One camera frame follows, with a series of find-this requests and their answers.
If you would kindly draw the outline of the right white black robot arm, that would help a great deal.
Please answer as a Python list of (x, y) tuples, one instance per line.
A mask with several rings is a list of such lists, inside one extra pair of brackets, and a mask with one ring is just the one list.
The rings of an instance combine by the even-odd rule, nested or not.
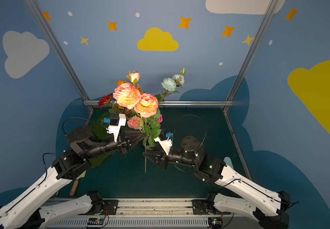
[(291, 196), (285, 191), (274, 192), (264, 188), (235, 171), (224, 161), (204, 152), (203, 143), (194, 136), (185, 136), (180, 149), (175, 150), (170, 138), (156, 138), (159, 151), (144, 152), (143, 156), (165, 170), (169, 163), (193, 168), (194, 175), (202, 181), (228, 189), (238, 197), (210, 192), (201, 203), (193, 202), (198, 214), (218, 215), (231, 213), (248, 217), (264, 229), (287, 229), (290, 217), (287, 209), (293, 206)]

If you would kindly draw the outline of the peach pink rose stem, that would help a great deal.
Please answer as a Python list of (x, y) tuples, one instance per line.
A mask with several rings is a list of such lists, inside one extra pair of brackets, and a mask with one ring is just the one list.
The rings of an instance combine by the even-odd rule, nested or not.
[(138, 116), (133, 116), (133, 117), (129, 118), (127, 121), (127, 125), (131, 129), (135, 129), (135, 130), (143, 129), (143, 121), (142, 121), (141, 117), (138, 117)]

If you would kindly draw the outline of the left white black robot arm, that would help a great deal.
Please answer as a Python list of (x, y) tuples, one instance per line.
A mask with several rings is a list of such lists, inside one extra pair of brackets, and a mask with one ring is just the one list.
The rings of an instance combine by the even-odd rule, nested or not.
[(90, 126), (66, 135), (69, 149), (45, 169), (45, 174), (10, 204), (0, 206), (0, 229), (38, 228), (46, 222), (38, 213), (54, 193), (71, 183), (92, 164), (90, 159), (120, 151), (123, 156), (145, 138), (138, 130), (123, 131), (114, 139), (99, 141)]

